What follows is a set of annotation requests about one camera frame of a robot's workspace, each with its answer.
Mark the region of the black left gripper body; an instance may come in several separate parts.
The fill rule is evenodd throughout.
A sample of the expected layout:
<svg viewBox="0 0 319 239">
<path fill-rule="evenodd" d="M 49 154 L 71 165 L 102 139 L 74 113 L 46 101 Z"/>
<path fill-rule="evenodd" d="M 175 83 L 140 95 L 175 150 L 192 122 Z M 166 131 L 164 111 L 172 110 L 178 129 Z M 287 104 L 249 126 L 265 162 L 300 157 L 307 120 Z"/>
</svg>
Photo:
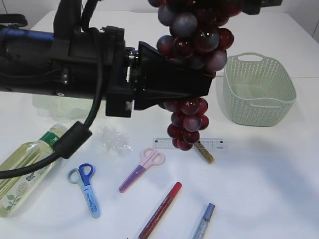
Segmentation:
<svg viewBox="0 0 319 239">
<path fill-rule="evenodd" d="M 211 81 L 203 70 L 170 61 L 143 41 L 139 42 L 137 60 L 130 66 L 129 83 L 136 111 L 167 101 L 206 96 Z"/>
</svg>

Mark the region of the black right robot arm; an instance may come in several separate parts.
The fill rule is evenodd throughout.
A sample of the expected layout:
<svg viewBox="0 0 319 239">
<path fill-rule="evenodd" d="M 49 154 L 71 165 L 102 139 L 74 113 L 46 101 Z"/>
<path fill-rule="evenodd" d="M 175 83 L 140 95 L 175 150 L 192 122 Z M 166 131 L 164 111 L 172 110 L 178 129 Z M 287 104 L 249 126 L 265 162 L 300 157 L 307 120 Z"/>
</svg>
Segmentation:
<svg viewBox="0 0 319 239">
<path fill-rule="evenodd" d="M 282 0 L 243 0 L 242 12 L 247 15 L 258 15 L 261 8 L 280 6 Z"/>
</svg>

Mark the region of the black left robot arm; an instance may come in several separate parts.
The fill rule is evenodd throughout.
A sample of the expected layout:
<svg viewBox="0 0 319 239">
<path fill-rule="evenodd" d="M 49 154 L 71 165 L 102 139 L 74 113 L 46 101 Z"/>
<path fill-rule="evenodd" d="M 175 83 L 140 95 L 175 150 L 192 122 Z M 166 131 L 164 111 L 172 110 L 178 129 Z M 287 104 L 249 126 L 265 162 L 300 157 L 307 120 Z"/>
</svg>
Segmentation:
<svg viewBox="0 0 319 239">
<path fill-rule="evenodd" d="M 169 61 L 145 42 L 127 47 L 124 30 L 89 26 L 97 2 L 62 0 L 53 32 L 27 30 L 26 21 L 0 17 L 0 89 L 93 99 L 86 120 L 76 122 L 54 145 L 54 152 L 30 166 L 3 171 L 1 179 L 35 172 L 59 158 L 70 158 L 91 136 L 102 100 L 105 114 L 129 118 L 170 100 L 206 96 L 211 77 L 203 70 Z"/>
</svg>

